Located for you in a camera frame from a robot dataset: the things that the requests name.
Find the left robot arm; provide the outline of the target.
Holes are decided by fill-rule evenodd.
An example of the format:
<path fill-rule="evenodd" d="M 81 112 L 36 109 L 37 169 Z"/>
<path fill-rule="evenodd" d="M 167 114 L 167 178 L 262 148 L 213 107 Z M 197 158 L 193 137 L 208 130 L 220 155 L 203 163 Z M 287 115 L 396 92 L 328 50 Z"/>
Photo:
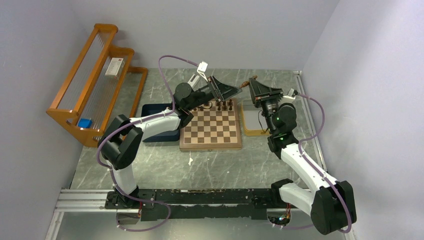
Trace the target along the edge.
<path fill-rule="evenodd" d="M 188 82 L 179 83 L 171 94 L 171 106 L 159 113 L 138 118 L 118 115 L 100 138 L 96 160 L 110 172 L 112 187 L 124 208 L 144 203 L 139 198 L 139 188 L 132 170 L 132 163 L 143 140 L 180 130 L 193 119 L 193 109 L 209 102 L 223 103 L 242 92 L 241 87 L 222 83 L 213 75 L 207 78 L 205 86 L 194 90 L 198 79 L 198 75 L 193 75 Z"/>

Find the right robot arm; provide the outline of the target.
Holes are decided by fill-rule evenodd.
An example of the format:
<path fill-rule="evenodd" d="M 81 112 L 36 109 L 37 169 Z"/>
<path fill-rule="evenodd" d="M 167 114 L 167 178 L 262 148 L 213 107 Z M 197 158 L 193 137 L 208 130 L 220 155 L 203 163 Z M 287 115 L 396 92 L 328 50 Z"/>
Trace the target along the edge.
<path fill-rule="evenodd" d="M 303 189 L 289 179 L 277 182 L 270 193 L 275 207 L 285 203 L 297 207 L 310 216 L 313 226 L 321 234 L 352 230 L 357 221 L 354 191 L 348 181 L 339 181 L 309 158 L 293 130 L 297 127 L 297 110 L 293 101 L 307 95 L 291 89 L 287 95 L 280 88 L 272 88 L 251 77 L 244 86 L 249 88 L 255 108 L 261 108 L 265 118 L 268 147 L 280 160 L 288 164 L 304 181 Z"/>

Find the wooden chess board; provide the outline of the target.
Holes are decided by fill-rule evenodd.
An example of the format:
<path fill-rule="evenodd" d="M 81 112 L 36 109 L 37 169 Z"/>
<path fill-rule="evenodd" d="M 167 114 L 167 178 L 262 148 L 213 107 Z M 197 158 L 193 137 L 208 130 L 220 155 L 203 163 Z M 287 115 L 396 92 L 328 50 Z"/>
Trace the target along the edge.
<path fill-rule="evenodd" d="M 229 100 L 232 99 L 233 109 L 229 111 Z M 180 131 L 179 149 L 182 152 L 240 150 L 242 134 L 237 99 L 226 101 L 227 110 L 217 110 L 216 101 L 209 101 L 204 111 L 191 111 L 193 118 Z"/>

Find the yellow metal tin tray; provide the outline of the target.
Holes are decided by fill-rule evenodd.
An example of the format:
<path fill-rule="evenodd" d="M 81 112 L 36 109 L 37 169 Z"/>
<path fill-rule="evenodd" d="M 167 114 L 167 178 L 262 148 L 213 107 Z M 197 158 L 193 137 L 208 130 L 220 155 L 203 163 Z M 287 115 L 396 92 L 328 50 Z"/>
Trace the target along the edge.
<path fill-rule="evenodd" d="M 270 135 L 267 129 L 265 118 L 262 116 L 259 108 L 255 106 L 248 99 L 241 102 L 241 119 L 244 129 L 244 134 L 248 137 L 268 136 Z"/>

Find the white plastic clip device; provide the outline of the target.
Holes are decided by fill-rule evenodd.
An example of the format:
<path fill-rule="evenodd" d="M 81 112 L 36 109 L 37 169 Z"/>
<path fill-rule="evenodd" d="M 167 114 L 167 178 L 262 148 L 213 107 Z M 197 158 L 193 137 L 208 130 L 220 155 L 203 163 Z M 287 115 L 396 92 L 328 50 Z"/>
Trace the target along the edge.
<path fill-rule="evenodd" d="M 193 74 L 190 78 L 189 78 L 189 80 L 188 80 L 188 84 L 192 87 L 192 88 L 194 88 L 196 85 L 197 85 L 197 83 L 199 82 L 199 80 L 200 80 L 200 76 L 199 75 L 197 75 L 197 74 Z"/>

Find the blue plastic tray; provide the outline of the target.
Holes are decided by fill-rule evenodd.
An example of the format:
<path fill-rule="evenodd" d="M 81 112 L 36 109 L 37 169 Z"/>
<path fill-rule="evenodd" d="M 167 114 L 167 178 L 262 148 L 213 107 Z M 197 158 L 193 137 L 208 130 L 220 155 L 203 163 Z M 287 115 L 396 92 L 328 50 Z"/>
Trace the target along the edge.
<path fill-rule="evenodd" d="M 141 117 L 147 117 L 150 115 L 158 114 L 167 108 L 172 108 L 171 103 L 152 103 L 144 104 L 141 109 Z M 147 137 L 143 140 L 144 143 L 160 143 L 160 142 L 176 142 L 180 139 L 180 131 L 178 129 L 173 131 L 165 131 Z"/>

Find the white red small box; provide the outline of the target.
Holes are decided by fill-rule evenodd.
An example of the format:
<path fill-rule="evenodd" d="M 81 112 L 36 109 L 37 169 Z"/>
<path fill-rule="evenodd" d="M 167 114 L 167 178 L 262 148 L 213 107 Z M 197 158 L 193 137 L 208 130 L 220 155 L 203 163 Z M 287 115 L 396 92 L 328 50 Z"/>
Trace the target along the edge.
<path fill-rule="evenodd" d="M 112 57 L 104 75 L 108 78 L 116 79 L 120 75 L 124 65 L 125 60 L 123 57 Z"/>

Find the orange wooden rack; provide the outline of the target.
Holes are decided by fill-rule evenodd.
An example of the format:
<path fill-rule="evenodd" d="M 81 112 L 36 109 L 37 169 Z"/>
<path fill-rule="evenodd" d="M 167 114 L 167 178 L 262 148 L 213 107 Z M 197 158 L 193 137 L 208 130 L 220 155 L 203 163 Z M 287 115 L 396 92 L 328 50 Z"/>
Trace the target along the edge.
<path fill-rule="evenodd" d="M 112 117 L 115 103 L 126 77 L 136 77 L 139 84 L 128 114 L 136 115 L 148 69 L 132 66 L 135 51 L 113 44 L 118 27 L 96 23 L 46 113 L 83 146 L 95 148 Z M 117 78 L 106 77 L 111 58 L 124 58 Z M 90 128 L 78 127 L 81 118 L 92 119 Z"/>

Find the blue small box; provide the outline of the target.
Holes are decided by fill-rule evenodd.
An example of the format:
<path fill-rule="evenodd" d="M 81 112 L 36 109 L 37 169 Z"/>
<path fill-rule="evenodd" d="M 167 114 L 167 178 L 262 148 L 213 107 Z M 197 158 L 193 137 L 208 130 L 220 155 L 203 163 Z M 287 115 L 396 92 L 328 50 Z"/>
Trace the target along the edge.
<path fill-rule="evenodd" d="M 77 126 L 83 129 L 90 129 L 92 124 L 93 124 L 93 121 L 91 118 L 80 118 L 77 123 Z"/>

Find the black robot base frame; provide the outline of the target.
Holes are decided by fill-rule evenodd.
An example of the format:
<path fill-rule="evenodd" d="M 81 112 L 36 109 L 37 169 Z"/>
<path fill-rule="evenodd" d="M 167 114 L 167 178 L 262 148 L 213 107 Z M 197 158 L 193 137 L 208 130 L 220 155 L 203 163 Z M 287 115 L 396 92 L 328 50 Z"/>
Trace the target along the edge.
<path fill-rule="evenodd" d="M 140 213 L 142 222 L 168 219 L 250 218 L 267 220 L 290 205 L 272 188 L 140 189 L 135 201 L 117 191 L 107 193 L 104 208 Z"/>

